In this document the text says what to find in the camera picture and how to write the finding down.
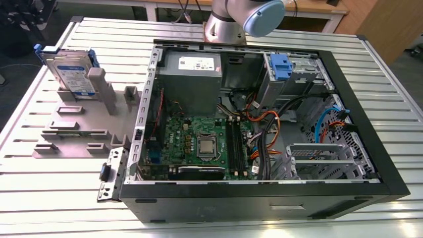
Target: wooden cabinet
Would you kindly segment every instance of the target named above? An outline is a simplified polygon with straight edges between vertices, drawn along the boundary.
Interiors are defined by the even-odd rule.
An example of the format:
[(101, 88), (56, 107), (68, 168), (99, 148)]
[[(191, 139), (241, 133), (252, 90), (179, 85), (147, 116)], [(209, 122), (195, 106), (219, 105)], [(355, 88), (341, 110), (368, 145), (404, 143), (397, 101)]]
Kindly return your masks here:
[(349, 14), (335, 33), (364, 35), (387, 64), (423, 32), (423, 0), (341, 0)]

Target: ram slot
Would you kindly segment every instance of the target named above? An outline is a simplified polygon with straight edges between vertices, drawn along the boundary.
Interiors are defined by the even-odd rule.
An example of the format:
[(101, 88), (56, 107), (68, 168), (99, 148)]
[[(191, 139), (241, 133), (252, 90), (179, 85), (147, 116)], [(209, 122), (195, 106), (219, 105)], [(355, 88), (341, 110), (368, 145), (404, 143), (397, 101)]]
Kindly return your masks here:
[(233, 131), (233, 143), (235, 143), (235, 159), (236, 159), (236, 171), (240, 173), (245, 171), (245, 158), (243, 148), (243, 133), (240, 131), (239, 121), (232, 124)]
[(227, 145), (227, 159), (228, 159), (228, 168), (229, 172), (233, 173), (236, 171), (235, 165), (235, 146), (233, 146), (233, 130), (232, 130), (232, 121), (225, 121), (225, 145)]

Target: aluminum work table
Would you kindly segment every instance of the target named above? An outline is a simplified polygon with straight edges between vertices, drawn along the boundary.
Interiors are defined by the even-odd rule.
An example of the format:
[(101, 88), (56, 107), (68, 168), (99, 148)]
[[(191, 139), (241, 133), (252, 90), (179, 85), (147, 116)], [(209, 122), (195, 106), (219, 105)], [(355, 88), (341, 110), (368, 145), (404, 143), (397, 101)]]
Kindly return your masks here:
[[(201, 41), (201, 25), (84, 18), (60, 47), (92, 47), (115, 90), (143, 89), (155, 38)], [(249, 45), (333, 52), (411, 195), (325, 221), (143, 224), (123, 203), (96, 203), (105, 158), (32, 157), (60, 98), (44, 66), (0, 134), (0, 234), (31, 237), (422, 237), (423, 113), (367, 41), (356, 36), (275, 31)]]

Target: power supply label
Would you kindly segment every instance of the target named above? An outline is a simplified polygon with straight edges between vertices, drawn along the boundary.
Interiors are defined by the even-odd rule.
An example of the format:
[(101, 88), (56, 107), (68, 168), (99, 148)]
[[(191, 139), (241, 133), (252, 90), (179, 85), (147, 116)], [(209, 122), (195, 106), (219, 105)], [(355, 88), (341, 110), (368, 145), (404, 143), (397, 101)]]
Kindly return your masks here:
[(184, 70), (209, 70), (213, 71), (213, 58), (180, 57), (179, 69)]

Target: sticker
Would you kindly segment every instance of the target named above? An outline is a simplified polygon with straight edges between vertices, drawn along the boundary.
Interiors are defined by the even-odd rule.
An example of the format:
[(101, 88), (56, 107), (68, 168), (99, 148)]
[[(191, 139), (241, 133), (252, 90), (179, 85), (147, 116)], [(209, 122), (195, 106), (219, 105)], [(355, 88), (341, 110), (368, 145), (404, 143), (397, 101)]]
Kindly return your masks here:
[(253, 100), (253, 101), (251, 102), (251, 104), (253, 105), (255, 108), (259, 108), (259, 107), (260, 107), (260, 104), (256, 102), (256, 100)]
[(79, 96), (92, 96), (95, 90), (89, 79), (85, 78), (87, 71), (81, 66), (57, 66), (57, 72), (71, 92)]
[(259, 173), (259, 166), (252, 166), (252, 167), (251, 167), (251, 172), (252, 172), (253, 174), (257, 174), (257, 173)]
[(341, 13), (341, 14), (345, 14), (347, 12), (345, 12), (345, 11), (339, 11), (339, 10), (332, 10), (331, 13)]
[(213, 58), (180, 57), (179, 69), (213, 71)]

